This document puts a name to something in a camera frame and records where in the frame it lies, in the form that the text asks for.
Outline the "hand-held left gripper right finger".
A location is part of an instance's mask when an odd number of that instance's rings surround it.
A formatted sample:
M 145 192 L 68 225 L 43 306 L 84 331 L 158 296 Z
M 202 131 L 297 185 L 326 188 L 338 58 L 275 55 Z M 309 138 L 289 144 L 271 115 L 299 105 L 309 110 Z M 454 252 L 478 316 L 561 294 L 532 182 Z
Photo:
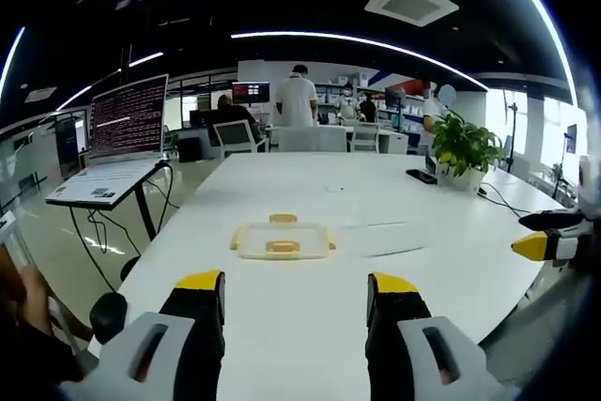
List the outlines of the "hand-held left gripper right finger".
M 372 400 L 515 400 L 487 371 L 484 351 L 448 317 L 432 316 L 409 281 L 372 272 L 365 358 Z

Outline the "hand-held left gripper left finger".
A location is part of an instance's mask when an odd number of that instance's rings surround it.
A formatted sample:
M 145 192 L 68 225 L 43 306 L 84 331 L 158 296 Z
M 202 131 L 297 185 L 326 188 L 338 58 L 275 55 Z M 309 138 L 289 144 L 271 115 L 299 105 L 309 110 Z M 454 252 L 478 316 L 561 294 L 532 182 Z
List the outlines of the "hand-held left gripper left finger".
M 225 274 L 178 281 L 160 312 L 146 312 L 103 345 L 97 366 L 59 386 L 65 400 L 215 400 L 225 352 Z

